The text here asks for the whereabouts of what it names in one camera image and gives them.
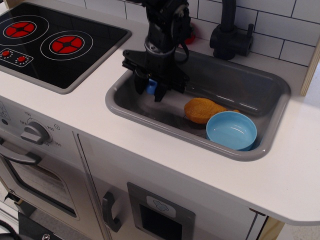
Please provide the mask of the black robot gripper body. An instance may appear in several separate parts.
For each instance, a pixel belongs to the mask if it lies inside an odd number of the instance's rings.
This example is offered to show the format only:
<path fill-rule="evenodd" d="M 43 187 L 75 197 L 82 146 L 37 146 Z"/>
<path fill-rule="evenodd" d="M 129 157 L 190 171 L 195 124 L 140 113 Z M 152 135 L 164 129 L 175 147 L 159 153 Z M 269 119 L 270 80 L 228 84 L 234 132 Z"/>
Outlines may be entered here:
<path fill-rule="evenodd" d="M 124 50 L 122 65 L 133 72 L 148 74 L 149 79 L 167 85 L 167 91 L 175 90 L 184 93 L 189 76 L 178 67 L 175 60 L 175 49 L 167 53 L 156 52 L 156 47 L 151 45 L 145 51 Z"/>

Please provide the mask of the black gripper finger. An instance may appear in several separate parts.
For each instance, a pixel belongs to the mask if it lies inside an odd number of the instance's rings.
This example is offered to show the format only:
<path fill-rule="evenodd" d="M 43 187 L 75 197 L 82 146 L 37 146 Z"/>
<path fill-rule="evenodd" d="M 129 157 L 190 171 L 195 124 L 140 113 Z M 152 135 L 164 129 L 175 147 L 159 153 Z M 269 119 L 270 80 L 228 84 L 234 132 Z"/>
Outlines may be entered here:
<path fill-rule="evenodd" d="M 167 92 L 168 86 L 164 83 L 158 83 L 154 92 L 154 101 L 161 102 Z"/>
<path fill-rule="evenodd" d="M 149 75 L 144 72 L 135 71 L 133 81 L 136 92 L 141 95 L 149 83 Z"/>

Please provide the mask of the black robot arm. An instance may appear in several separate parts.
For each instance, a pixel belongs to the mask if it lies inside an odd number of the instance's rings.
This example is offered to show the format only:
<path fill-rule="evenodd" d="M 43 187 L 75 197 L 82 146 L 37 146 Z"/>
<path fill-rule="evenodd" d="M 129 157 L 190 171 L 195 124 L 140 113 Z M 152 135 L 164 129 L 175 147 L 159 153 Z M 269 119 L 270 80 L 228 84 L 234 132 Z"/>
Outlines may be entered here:
<path fill-rule="evenodd" d="M 134 86 L 142 94 L 149 80 L 157 83 L 155 102 L 168 90 L 183 93 L 189 77 L 180 68 L 189 59 L 185 41 L 192 35 L 189 4 L 186 0 L 140 0 L 149 23 L 145 51 L 124 50 L 122 65 L 134 74 Z"/>

